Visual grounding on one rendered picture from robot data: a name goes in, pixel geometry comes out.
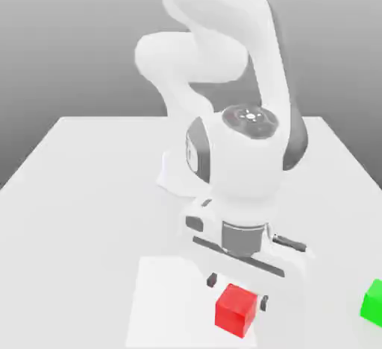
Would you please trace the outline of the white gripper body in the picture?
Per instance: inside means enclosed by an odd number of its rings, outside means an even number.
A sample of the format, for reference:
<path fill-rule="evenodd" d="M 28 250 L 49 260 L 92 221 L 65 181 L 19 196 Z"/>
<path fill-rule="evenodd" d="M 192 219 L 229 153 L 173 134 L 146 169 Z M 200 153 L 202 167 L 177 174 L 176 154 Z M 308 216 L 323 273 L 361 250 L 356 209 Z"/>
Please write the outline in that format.
<path fill-rule="evenodd" d="M 276 243 L 249 258 L 224 252 L 196 233 L 185 234 L 185 255 L 200 269 L 205 282 L 217 273 L 214 288 L 232 283 L 259 295 L 301 297 L 308 285 L 308 255 Z"/>

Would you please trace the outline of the small red cube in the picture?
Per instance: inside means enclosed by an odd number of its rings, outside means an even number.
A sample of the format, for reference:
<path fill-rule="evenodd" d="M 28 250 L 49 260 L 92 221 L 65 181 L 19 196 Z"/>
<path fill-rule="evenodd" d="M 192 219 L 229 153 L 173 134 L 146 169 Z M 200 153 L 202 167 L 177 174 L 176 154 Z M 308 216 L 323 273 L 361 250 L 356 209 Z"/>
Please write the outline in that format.
<path fill-rule="evenodd" d="M 257 313 L 258 295 L 229 283 L 215 305 L 215 325 L 243 339 Z"/>

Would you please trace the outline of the small green cube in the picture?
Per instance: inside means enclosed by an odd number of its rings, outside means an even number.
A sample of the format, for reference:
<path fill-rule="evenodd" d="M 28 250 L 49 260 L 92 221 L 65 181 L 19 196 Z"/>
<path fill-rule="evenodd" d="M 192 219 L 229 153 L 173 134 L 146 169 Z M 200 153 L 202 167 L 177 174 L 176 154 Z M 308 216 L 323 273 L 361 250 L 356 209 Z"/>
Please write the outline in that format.
<path fill-rule="evenodd" d="M 374 279 L 366 291 L 360 308 L 360 316 L 382 327 L 382 280 Z"/>

